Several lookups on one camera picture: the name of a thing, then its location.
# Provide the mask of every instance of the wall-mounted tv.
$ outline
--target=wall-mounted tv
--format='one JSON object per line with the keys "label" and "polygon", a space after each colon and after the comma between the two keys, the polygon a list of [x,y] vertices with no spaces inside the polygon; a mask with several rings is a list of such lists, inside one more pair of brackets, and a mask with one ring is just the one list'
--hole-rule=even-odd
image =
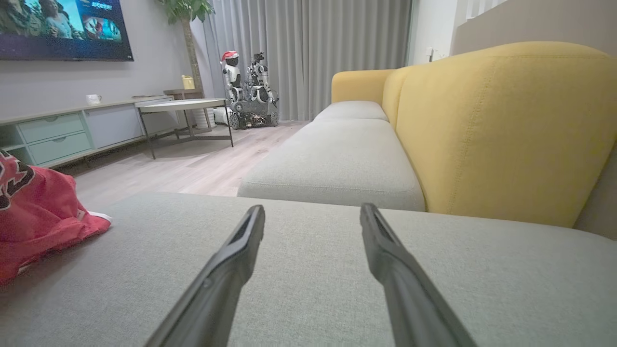
{"label": "wall-mounted tv", "polygon": [[0,0],[0,59],[133,61],[120,0]]}

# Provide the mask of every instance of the gray fabric upholstery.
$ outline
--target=gray fabric upholstery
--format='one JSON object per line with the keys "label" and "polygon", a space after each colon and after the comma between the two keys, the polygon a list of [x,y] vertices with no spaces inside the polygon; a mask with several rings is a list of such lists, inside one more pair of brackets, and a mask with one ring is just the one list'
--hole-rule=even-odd
{"label": "gray fabric upholstery", "polygon": [[[251,205],[266,223],[230,336],[245,345],[392,345],[359,208],[144,194],[106,234],[0,288],[0,345],[140,346]],[[577,230],[382,211],[479,346],[613,346],[617,249]]]}
{"label": "gray fabric upholstery", "polygon": [[315,120],[330,119],[381,119],[388,122],[381,106],[373,101],[341,101],[330,104]]}
{"label": "gray fabric upholstery", "polygon": [[243,178],[238,196],[425,211],[394,130],[377,119],[305,126]]}

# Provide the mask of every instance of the white mug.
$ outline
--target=white mug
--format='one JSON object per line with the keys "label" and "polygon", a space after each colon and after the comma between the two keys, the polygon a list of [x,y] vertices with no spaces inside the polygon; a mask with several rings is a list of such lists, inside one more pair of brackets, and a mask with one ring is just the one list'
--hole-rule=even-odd
{"label": "white mug", "polygon": [[86,95],[86,102],[90,106],[100,105],[102,99],[103,99],[103,97],[100,96],[100,95],[96,95],[96,94]]}

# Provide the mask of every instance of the red shirt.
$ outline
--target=red shirt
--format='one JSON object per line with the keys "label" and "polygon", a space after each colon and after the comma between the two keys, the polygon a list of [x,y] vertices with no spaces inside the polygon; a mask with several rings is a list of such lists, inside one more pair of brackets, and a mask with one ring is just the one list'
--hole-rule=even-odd
{"label": "red shirt", "polygon": [[73,177],[29,167],[0,150],[0,284],[50,250],[107,231],[77,200]]}

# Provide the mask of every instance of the white humanoid robot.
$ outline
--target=white humanoid robot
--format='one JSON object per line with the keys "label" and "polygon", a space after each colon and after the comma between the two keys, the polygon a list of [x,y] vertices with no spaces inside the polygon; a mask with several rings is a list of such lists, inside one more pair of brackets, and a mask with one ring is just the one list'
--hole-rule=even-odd
{"label": "white humanoid robot", "polygon": [[223,68],[223,76],[225,76],[225,88],[227,90],[227,98],[231,102],[242,101],[242,87],[240,85],[240,69],[238,68],[238,52],[228,51],[223,54],[221,64],[225,62]]}
{"label": "white humanoid robot", "polygon": [[263,65],[261,61],[264,60],[263,52],[259,52],[254,55],[253,63],[249,67],[251,77],[253,79],[251,100],[258,100],[262,104],[272,102],[276,107],[278,98],[275,99],[274,93],[270,89],[270,82],[268,81],[268,67]]}

